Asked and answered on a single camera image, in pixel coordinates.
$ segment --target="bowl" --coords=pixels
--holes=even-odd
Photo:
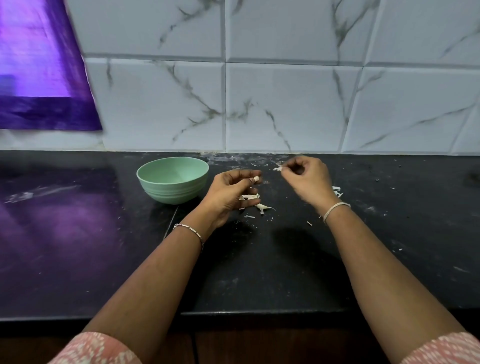
[[[196,197],[207,181],[209,166],[190,157],[153,160],[137,170],[145,192],[164,204],[183,204]]]

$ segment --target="white tile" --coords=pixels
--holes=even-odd
[[[379,0],[227,0],[232,61],[363,61]]]
[[[0,130],[0,149],[105,150],[102,132]]]
[[[359,70],[227,64],[227,150],[336,153]]]
[[[68,7],[86,54],[222,57],[218,0],[68,0]]]
[[[480,65],[480,1],[384,1],[370,61]]]
[[[447,153],[479,92],[479,71],[365,67],[342,151]]]
[[[222,63],[86,59],[108,150],[223,150]]]
[[[454,154],[480,155],[480,105],[477,105],[453,147]]]

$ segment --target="black countertop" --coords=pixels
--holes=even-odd
[[[0,322],[81,326],[93,317],[200,201],[163,205],[141,189],[138,167],[173,155],[208,161],[201,196],[217,173],[261,169],[262,202],[276,209],[234,212],[212,235],[179,326],[361,319],[331,233],[273,171],[288,155],[1,151]],[[342,199],[443,304],[480,309],[479,157],[319,157]]]

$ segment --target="pink sleeve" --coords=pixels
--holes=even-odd
[[[440,363],[480,363],[480,341],[466,332],[441,336],[412,351],[401,364]]]
[[[49,364],[142,364],[117,339],[98,332],[75,336]]]

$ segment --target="bracelet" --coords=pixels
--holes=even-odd
[[[191,228],[190,226],[188,225],[184,225],[184,224],[175,224],[173,225],[173,229],[172,231],[174,231],[174,229],[177,227],[177,226],[183,226],[184,228],[187,228],[188,230],[191,230],[193,231],[195,234],[197,234],[198,238],[200,239],[200,242],[202,243],[202,249],[200,252],[202,252],[204,250],[204,240],[202,239],[202,237],[200,236],[199,233],[197,233],[197,230],[195,230],[194,228]]]
[[[339,202],[338,204],[333,205],[333,206],[326,212],[326,214],[324,215],[324,224],[325,224],[325,225],[327,224],[327,223],[326,223],[326,220],[327,220],[328,214],[330,214],[330,212],[332,212],[332,210],[333,210],[335,207],[340,206],[340,205],[347,205],[347,206],[350,207],[350,208],[352,207],[352,206],[350,206],[349,204],[347,204],[346,202]]]

